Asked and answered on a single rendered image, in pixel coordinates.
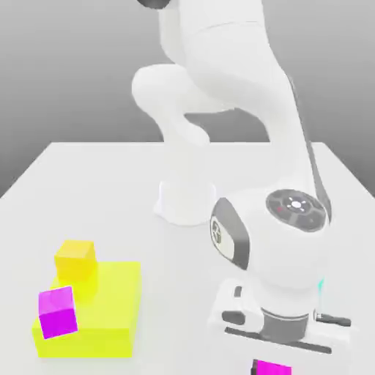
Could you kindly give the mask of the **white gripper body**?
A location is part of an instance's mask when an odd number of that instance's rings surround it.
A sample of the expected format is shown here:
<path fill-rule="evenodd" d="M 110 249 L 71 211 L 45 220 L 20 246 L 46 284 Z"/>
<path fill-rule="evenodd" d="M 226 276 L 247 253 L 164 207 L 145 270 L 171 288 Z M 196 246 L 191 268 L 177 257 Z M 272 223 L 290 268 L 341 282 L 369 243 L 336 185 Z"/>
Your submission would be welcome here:
<path fill-rule="evenodd" d="M 352 328 L 313 321 L 301 341 L 276 344 L 258 333 L 209 318 L 207 341 L 216 368 L 250 368 L 254 360 L 292 368 L 348 368 Z"/>

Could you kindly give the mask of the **small magenta cube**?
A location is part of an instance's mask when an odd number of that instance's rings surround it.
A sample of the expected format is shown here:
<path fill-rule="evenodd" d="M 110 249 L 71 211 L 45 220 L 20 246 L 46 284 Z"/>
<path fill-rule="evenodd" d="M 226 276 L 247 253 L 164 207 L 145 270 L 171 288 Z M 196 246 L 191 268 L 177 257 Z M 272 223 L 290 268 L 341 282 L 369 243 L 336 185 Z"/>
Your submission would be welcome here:
<path fill-rule="evenodd" d="M 49 339 L 78 331 L 71 286 L 40 292 L 38 315 L 43 338 Z"/>
<path fill-rule="evenodd" d="M 254 360 L 250 375 L 292 375 L 292 368 L 262 360 Z"/>

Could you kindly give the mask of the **small yellow cube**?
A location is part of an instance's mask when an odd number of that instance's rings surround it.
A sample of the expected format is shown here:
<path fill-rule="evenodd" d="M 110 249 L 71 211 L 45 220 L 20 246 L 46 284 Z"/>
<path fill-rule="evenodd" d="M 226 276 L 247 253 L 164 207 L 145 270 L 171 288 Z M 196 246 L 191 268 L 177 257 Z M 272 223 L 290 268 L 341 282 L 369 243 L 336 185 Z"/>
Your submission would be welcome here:
<path fill-rule="evenodd" d="M 85 280 L 97 264 L 94 243 L 88 240 L 65 240 L 56 252 L 54 261 L 59 279 Z"/>

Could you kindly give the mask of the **large yellow box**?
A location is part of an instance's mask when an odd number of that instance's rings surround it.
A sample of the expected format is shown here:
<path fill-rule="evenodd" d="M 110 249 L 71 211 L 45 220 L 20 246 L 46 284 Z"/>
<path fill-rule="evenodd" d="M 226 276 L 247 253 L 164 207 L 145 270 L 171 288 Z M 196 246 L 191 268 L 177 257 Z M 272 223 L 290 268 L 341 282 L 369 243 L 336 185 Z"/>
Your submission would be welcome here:
<path fill-rule="evenodd" d="M 141 263 L 99 261 L 76 285 L 55 277 L 50 290 L 70 286 L 78 330 L 45 339 L 40 319 L 31 331 L 41 358 L 128 358 L 133 354 L 141 300 Z"/>

